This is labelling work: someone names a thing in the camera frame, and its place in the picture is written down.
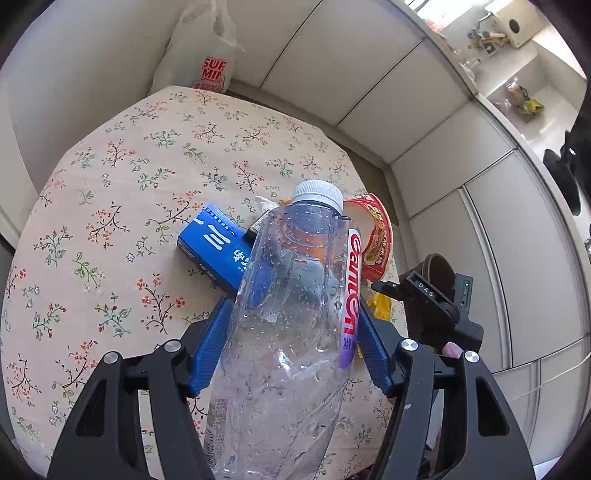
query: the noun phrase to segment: white plastic bag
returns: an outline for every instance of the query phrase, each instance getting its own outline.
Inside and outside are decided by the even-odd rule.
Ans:
[[[237,48],[236,25],[226,0],[199,0],[189,5],[154,73],[150,95],[168,85],[225,92]]]

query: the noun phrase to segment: white cabinet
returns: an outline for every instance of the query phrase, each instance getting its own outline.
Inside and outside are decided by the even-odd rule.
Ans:
[[[494,375],[529,447],[538,411],[540,363],[532,362]]]
[[[501,278],[513,363],[579,340],[589,312],[573,240],[537,171],[517,152],[467,184]]]
[[[424,40],[339,128],[391,163],[467,102],[447,60]]]
[[[541,382],[575,367],[589,353],[588,339],[540,360]],[[540,389],[540,405],[530,454],[534,464],[562,454],[583,420],[589,383],[588,365],[576,368]]]
[[[409,217],[515,147],[477,101],[468,102],[392,164]]]
[[[465,196],[455,191],[412,218],[410,228],[419,259],[439,253],[456,272],[474,278],[470,320],[484,327],[480,354],[494,372],[510,367],[506,318],[493,262],[485,254],[486,239],[470,210]]]
[[[336,125],[419,42],[388,0],[324,0],[262,89]]]
[[[321,0],[228,0],[238,43],[233,77],[259,88],[277,57]]]

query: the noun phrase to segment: floral tablecloth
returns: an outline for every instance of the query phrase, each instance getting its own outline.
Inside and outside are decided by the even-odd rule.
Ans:
[[[149,353],[207,318],[222,295],[176,247],[187,222],[215,202],[248,226],[258,217],[256,194],[286,199],[308,178],[345,196],[364,192],[346,153],[316,127],[181,87],[130,107],[66,153],[22,233],[2,308],[9,413],[38,473],[47,473],[68,413],[106,352]],[[393,263],[388,277],[396,277]],[[317,478],[344,479],[373,463],[390,415],[359,358],[342,396]],[[208,402],[206,390],[189,405],[199,433]],[[146,391],[140,404],[148,465],[162,478]]]

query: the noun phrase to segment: instant noodle cup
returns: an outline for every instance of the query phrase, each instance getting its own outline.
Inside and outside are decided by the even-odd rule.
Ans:
[[[361,233],[361,277],[381,280],[392,254],[392,224],[382,202],[373,193],[345,200],[343,215],[351,218]]]

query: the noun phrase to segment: plastic water bottle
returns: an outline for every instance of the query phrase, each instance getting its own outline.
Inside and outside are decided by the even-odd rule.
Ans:
[[[250,256],[213,376],[204,451],[217,480],[313,478],[356,350],[361,239],[343,196],[300,183]]]

